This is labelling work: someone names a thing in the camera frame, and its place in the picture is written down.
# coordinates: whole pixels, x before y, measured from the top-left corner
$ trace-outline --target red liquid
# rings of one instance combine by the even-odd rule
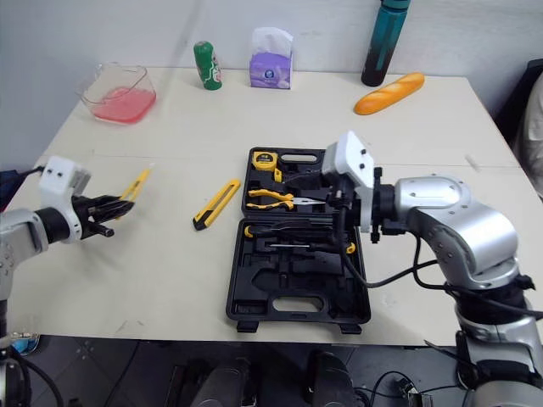
[[[132,124],[143,118],[156,100],[154,91],[117,87],[92,109],[92,114],[102,120]]]

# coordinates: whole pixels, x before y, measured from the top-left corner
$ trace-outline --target purple tissue box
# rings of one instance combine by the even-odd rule
[[[252,87],[290,89],[292,54],[290,58],[276,53],[257,53],[249,62]]]

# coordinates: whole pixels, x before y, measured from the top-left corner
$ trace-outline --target toolbox latch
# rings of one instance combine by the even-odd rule
[[[238,332],[255,333],[257,329],[258,321],[238,321]]]
[[[357,324],[339,324],[339,329],[343,334],[360,335],[362,333],[362,328]]]

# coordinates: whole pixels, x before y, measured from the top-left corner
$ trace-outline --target toolbox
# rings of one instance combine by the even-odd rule
[[[360,324],[370,319],[367,289],[343,267],[329,242],[334,209],[325,202],[330,189],[320,175],[324,153],[249,152],[245,217],[238,226],[227,300],[227,315],[238,322],[238,332],[256,332],[261,321],[303,321],[333,323],[342,333],[360,334]],[[350,260],[365,278],[354,223],[344,239]],[[285,303],[299,300],[301,305],[285,309]]]

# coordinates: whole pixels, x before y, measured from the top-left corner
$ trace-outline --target floor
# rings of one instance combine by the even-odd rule
[[[29,356],[57,383],[64,401],[78,398],[84,407],[103,406],[136,346],[135,341],[83,337],[42,337],[40,348]],[[384,346],[345,347],[303,343],[139,343],[114,407],[163,406],[174,365],[188,360],[205,359],[210,365],[245,357],[266,367],[266,374],[276,381],[270,400],[259,405],[307,406],[300,396],[308,355],[314,349],[333,352],[350,371],[353,383],[372,388],[381,374],[389,370],[407,374],[419,390],[455,384],[454,360],[431,348]],[[394,394],[395,377],[383,380],[379,391]],[[54,406],[54,398],[45,383],[32,377],[35,407]],[[464,391],[459,388],[432,392],[434,405],[460,407]],[[407,406],[404,399],[376,397],[374,407]]]

